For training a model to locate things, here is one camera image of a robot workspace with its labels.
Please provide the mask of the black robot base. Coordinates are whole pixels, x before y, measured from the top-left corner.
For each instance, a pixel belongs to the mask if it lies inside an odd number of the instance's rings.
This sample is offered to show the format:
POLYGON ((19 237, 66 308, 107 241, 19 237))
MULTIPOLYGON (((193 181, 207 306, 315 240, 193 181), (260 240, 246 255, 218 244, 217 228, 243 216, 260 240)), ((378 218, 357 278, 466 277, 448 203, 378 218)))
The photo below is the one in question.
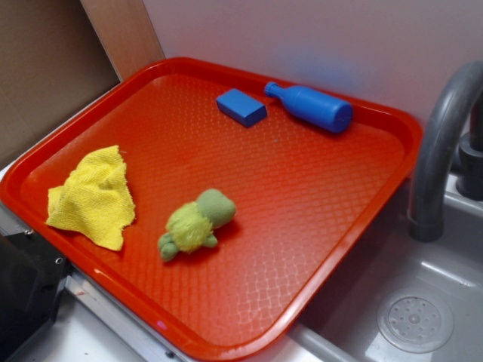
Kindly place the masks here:
POLYGON ((1 360, 52 327, 69 260, 36 232, 1 236, 1 360))

